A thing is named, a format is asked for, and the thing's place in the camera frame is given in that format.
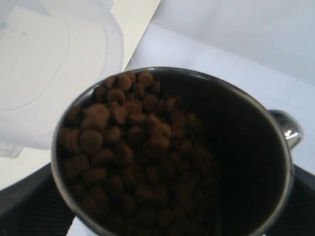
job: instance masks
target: clear plastic lid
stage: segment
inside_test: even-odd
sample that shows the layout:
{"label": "clear plastic lid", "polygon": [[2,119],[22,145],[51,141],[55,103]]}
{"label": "clear plastic lid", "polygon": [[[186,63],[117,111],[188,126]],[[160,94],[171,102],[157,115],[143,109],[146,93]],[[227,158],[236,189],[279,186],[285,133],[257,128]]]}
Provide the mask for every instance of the clear plastic lid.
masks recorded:
{"label": "clear plastic lid", "polygon": [[123,35],[107,0],[0,2],[0,142],[50,148],[84,89],[117,73]]}

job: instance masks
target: brown kibble piece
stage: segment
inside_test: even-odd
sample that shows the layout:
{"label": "brown kibble piece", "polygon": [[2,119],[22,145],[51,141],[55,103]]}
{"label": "brown kibble piece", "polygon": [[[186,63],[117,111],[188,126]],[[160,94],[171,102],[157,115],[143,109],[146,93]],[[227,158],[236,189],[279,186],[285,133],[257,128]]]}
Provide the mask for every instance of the brown kibble piece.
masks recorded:
{"label": "brown kibble piece", "polygon": [[129,76],[132,82],[136,81],[136,75],[132,71],[127,71],[126,74]]}
{"label": "brown kibble piece", "polygon": [[143,113],[133,113],[129,116],[129,122],[132,125],[143,125],[148,117]]}
{"label": "brown kibble piece", "polygon": [[96,182],[105,179],[106,179],[105,168],[93,168],[82,174],[82,180],[87,186],[90,186]]}
{"label": "brown kibble piece", "polygon": [[123,205],[125,215],[132,215],[136,210],[136,202],[129,194],[123,196]]}
{"label": "brown kibble piece", "polygon": [[74,106],[65,114],[64,120],[68,125],[79,125],[82,117],[82,108]]}
{"label": "brown kibble piece", "polygon": [[115,150],[115,157],[118,164],[129,165],[133,163],[133,152],[126,144],[118,145]]}
{"label": "brown kibble piece", "polygon": [[129,114],[130,113],[141,113],[141,111],[142,111],[142,107],[133,101],[124,102],[122,107],[125,108]]}
{"label": "brown kibble piece", "polygon": [[148,123],[149,125],[157,125],[161,124],[161,121],[156,117],[154,113],[151,113],[148,117]]}
{"label": "brown kibble piece", "polygon": [[117,126],[107,128],[103,132],[104,141],[109,144],[117,144],[120,142],[122,137],[122,131]]}
{"label": "brown kibble piece", "polygon": [[96,201],[96,204],[100,206],[102,210],[107,210],[108,198],[102,188],[99,185],[95,185],[90,189],[90,193]]}
{"label": "brown kibble piece", "polygon": [[75,182],[73,185],[70,186],[72,192],[74,193],[74,197],[80,199],[84,197],[86,194],[85,186],[82,182],[78,181]]}
{"label": "brown kibble piece", "polygon": [[58,137],[57,137],[57,143],[58,145],[61,145],[63,147],[65,147],[65,138],[67,136],[68,133],[71,132],[70,128],[62,128],[59,133],[58,133]]}
{"label": "brown kibble piece", "polygon": [[179,145],[178,151],[182,155],[191,155],[192,154],[191,142],[188,140],[181,142],[181,144]]}
{"label": "brown kibble piece", "polygon": [[104,104],[93,104],[84,109],[87,118],[93,119],[101,128],[107,125],[109,111]]}
{"label": "brown kibble piece", "polygon": [[95,102],[102,103],[106,99],[106,91],[107,89],[101,86],[98,86],[93,91],[93,99]]}
{"label": "brown kibble piece", "polygon": [[90,168],[88,157],[84,154],[74,156],[72,162],[78,173],[82,173]]}
{"label": "brown kibble piece", "polygon": [[106,103],[106,107],[109,111],[112,111],[114,108],[119,107],[118,102],[108,102]]}
{"label": "brown kibble piece", "polygon": [[154,94],[155,96],[157,96],[159,94],[160,85],[161,85],[160,80],[156,80],[153,82],[153,85],[151,87],[151,93]]}
{"label": "brown kibble piece", "polygon": [[109,102],[118,102],[122,104],[126,101],[126,97],[123,91],[117,88],[112,88],[107,92],[107,100]]}
{"label": "brown kibble piece", "polygon": [[169,147],[169,140],[163,136],[152,137],[145,143],[145,150],[151,158],[162,157]]}
{"label": "brown kibble piece", "polygon": [[133,169],[130,166],[123,169],[122,177],[125,185],[127,186],[135,186],[137,184]]}
{"label": "brown kibble piece", "polygon": [[154,125],[151,128],[152,136],[164,136],[167,139],[171,138],[171,128],[166,123]]}
{"label": "brown kibble piece", "polygon": [[127,92],[131,88],[131,78],[128,75],[119,75],[117,77],[117,87],[123,91]]}
{"label": "brown kibble piece", "polygon": [[176,99],[175,98],[166,99],[164,105],[165,105],[166,112],[170,113],[171,111],[174,110],[176,106]]}
{"label": "brown kibble piece", "polygon": [[143,84],[143,87],[146,88],[153,83],[153,76],[149,72],[144,71],[138,75],[137,81]]}
{"label": "brown kibble piece", "polygon": [[167,198],[167,188],[164,184],[159,183],[154,188],[154,200],[157,203],[158,206],[163,207],[167,204],[168,198]]}
{"label": "brown kibble piece", "polygon": [[102,130],[105,126],[106,125],[99,122],[97,119],[93,119],[93,118],[85,118],[81,123],[82,130],[88,130],[88,129]]}
{"label": "brown kibble piece", "polygon": [[113,119],[118,124],[125,124],[127,115],[128,112],[123,107],[116,107],[112,112]]}
{"label": "brown kibble piece", "polygon": [[143,98],[146,94],[143,85],[140,83],[135,83],[132,88],[136,98]]}
{"label": "brown kibble piece", "polygon": [[156,171],[156,169],[153,166],[148,166],[146,168],[146,175],[147,175],[148,181],[151,184],[156,184],[160,181],[159,176],[158,176],[158,172]]}
{"label": "brown kibble piece", "polygon": [[164,208],[158,213],[158,222],[161,227],[169,226],[173,222],[173,220],[174,213],[167,208]]}
{"label": "brown kibble piece", "polygon": [[145,137],[145,130],[139,126],[133,126],[128,130],[127,139],[130,144],[137,144]]}
{"label": "brown kibble piece", "polygon": [[86,130],[80,136],[80,148],[86,154],[96,154],[99,152],[103,137],[93,130]]}
{"label": "brown kibble piece", "polygon": [[134,95],[133,92],[128,92],[128,93],[126,94],[126,100],[127,100],[127,101],[133,101],[134,99],[136,99],[136,97],[135,97],[135,95]]}
{"label": "brown kibble piece", "polygon": [[138,224],[149,226],[153,224],[156,217],[154,208],[141,208],[137,211]]}
{"label": "brown kibble piece", "polygon": [[66,135],[64,144],[68,151],[76,153],[80,152],[78,144],[78,135],[79,135],[78,130],[71,131]]}
{"label": "brown kibble piece", "polygon": [[102,85],[105,86],[106,88],[110,89],[114,85],[115,80],[116,80],[115,76],[108,77],[107,79],[105,79],[103,81]]}
{"label": "brown kibble piece", "polygon": [[103,166],[113,161],[115,161],[115,155],[110,149],[107,148],[102,149],[92,157],[92,165],[95,166]]}
{"label": "brown kibble piece", "polygon": [[158,173],[164,179],[172,178],[175,174],[175,168],[173,163],[168,159],[161,160],[158,165]]}
{"label": "brown kibble piece", "polygon": [[156,103],[156,113],[161,115],[165,111],[164,100],[158,99]]}
{"label": "brown kibble piece", "polygon": [[136,188],[135,196],[136,199],[141,203],[151,202],[155,198],[155,192],[149,186],[140,184]]}
{"label": "brown kibble piece", "polygon": [[74,167],[72,159],[67,159],[64,161],[64,171],[67,178],[71,181],[78,177],[78,171]]}
{"label": "brown kibble piece", "polygon": [[143,99],[143,109],[148,111],[148,112],[153,111],[156,103],[157,103],[157,97],[149,94],[149,95],[145,96],[145,98]]}
{"label": "brown kibble piece", "polygon": [[180,154],[176,152],[170,152],[168,154],[168,158],[171,160],[171,162],[174,164],[176,168],[178,168],[181,164],[181,156]]}
{"label": "brown kibble piece", "polygon": [[187,123],[185,114],[177,110],[172,111],[170,119],[175,127],[182,127]]}
{"label": "brown kibble piece", "polygon": [[112,175],[108,180],[108,194],[112,197],[120,196],[124,192],[124,183],[119,175]]}
{"label": "brown kibble piece", "polygon": [[104,212],[97,205],[94,197],[89,194],[82,201],[83,209],[92,217],[99,218]]}

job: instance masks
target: kibble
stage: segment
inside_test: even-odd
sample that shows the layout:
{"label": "kibble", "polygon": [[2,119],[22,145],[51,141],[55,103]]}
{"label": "kibble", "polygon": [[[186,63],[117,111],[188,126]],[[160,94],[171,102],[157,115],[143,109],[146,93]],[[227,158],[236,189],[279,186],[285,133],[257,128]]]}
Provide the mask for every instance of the kibble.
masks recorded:
{"label": "kibble", "polygon": [[104,148],[92,157],[92,164],[94,166],[104,166],[107,163],[115,161],[115,154],[112,150]]}
{"label": "kibble", "polygon": [[107,176],[105,168],[93,168],[82,174],[82,181],[90,186],[101,180],[105,180]]}
{"label": "kibble", "polygon": [[149,94],[145,96],[145,98],[143,99],[143,109],[146,110],[147,112],[151,112],[153,111],[156,103],[157,103],[157,97]]}
{"label": "kibble", "polygon": [[156,80],[156,81],[153,82],[153,85],[151,87],[151,93],[153,95],[157,96],[159,94],[160,84],[161,84],[160,80]]}
{"label": "kibble", "polygon": [[144,95],[146,94],[143,84],[140,84],[140,83],[135,83],[133,85],[133,91],[136,98],[143,98]]}
{"label": "kibble", "polygon": [[78,143],[79,130],[74,130],[69,132],[64,140],[64,145],[70,152],[80,152],[79,143]]}
{"label": "kibble", "polygon": [[112,116],[117,124],[125,124],[128,112],[123,107],[116,107],[112,111]]}
{"label": "kibble", "polygon": [[117,163],[121,165],[129,165],[133,163],[133,152],[126,144],[120,144],[115,148],[115,156]]}
{"label": "kibble", "polygon": [[111,77],[108,77],[106,80],[104,80],[103,82],[103,86],[110,89],[114,83],[115,83],[115,80],[116,80],[116,77],[115,76],[111,76]]}
{"label": "kibble", "polygon": [[97,87],[94,89],[93,98],[95,102],[102,103],[106,100],[106,91],[107,89],[104,87]]}
{"label": "kibble", "polygon": [[82,116],[82,108],[80,106],[72,107],[64,116],[64,120],[68,125],[76,126],[80,123]]}
{"label": "kibble", "polygon": [[96,154],[103,144],[103,137],[96,131],[86,130],[81,134],[79,143],[84,153]]}
{"label": "kibble", "polygon": [[130,144],[138,144],[145,137],[145,130],[139,126],[133,126],[128,130],[127,139]]}
{"label": "kibble", "polygon": [[117,144],[122,138],[122,131],[117,126],[107,128],[103,132],[104,141],[109,144]]}
{"label": "kibble", "polygon": [[153,76],[149,72],[145,71],[138,76],[137,80],[144,88],[147,88],[153,83]]}
{"label": "kibble", "polygon": [[131,125],[143,125],[148,119],[148,116],[143,113],[133,113],[129,116]]}
{"label": "kibble", "polygon": [[119,104],[122,104],[126,101],[126,96],[120,89],[112,88],[107,93],[107,100],[109,102],[118,102]]}
{"label": "kibble", "polygon": [[127,101],[127,102],[123,103],[122,107],[125,108],[129,114],[130,113],[141,113],[141,111],[142,111],[142,107],[133,101]]}
{"label": "kibble", "polygon": [[57,136],[82,208],[118,236],[214,234],[220,169],[193,108],[149,72],[109,77],[90,102]]}
{"label": "kibble", "polygon": [[73,166],[78,173],[83,173],[90,168],[88,157],[84,154],[76,155],[72,158]]}
{"label": "kibble", "polygon": [[117,78],[117,87],[123,91],[127,92],[131,87],[131,78],[128,75],[119,75]]}

